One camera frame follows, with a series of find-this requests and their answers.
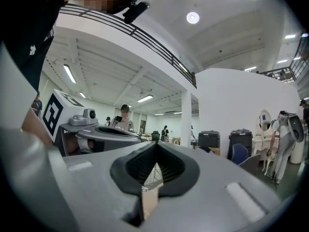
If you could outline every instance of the oval mirror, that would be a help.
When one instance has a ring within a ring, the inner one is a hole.
[[[268,129],[270,128],[270,123],[271,123],[271,118],[270,118],[269,112],[263,109],[260,112],[260,116],[259,116],[259,126],[261,130],[268,131]]]

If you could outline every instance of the white logo on shirt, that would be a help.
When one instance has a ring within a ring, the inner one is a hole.
[[[30,54],[29,55],[34,55],[34,53],[35,53],[35,45],[32,45],[31,47],[30,47]]]

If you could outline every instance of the black railing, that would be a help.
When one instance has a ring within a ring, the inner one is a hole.
[[[152,49],[162,58],[164,58],[169,64],[171,64],[176,70],[178,70],[193,86],[195,85],[195,77],[184,67],[184,65],[177,59],[165,46],[163,46],[154,37],[149,35],[144,30],[133,24],[126,24],[123,19],[106,14],[104,12],[94,11],[79,5],[67,4],[61,8],[60,13],[67,15],[76,15],[91,20],[98,21],[105,25],[111,26],[123,33],[130,35],[134,39],[143,43],[145,46]]]
[[[309,36],[301,37],[297,51],[290,65],[295,78],[297,79],[303,70],[307,67],[309,62]]]
[[[277,80],[280,80],[284,83],[291,83],[296,80],[293,71],[290,67],[283,67],[280,69],[271,70],[268,72],[262,72],[261,75],[266,75],[272,78],[275,78]]]

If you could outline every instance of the cap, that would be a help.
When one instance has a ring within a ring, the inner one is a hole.
[[[299,106],[301,106],[301,105],[303,105],[303,104],[307,105],[307,102],[306,102],[306,100],[304,100],[304,99],[300,100]]]
[[[124,104],[122,105],[121,109],[120,110],[123,110],[123,111],[130,111],[130,108],[128,105]]]

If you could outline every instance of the round ceiling light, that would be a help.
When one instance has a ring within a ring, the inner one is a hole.
[[[191,24],[195,24],[195,23],[198,23],[199,21],[199,15],[195,12],[190,12],[188,15],[187,15],[187,21]]]

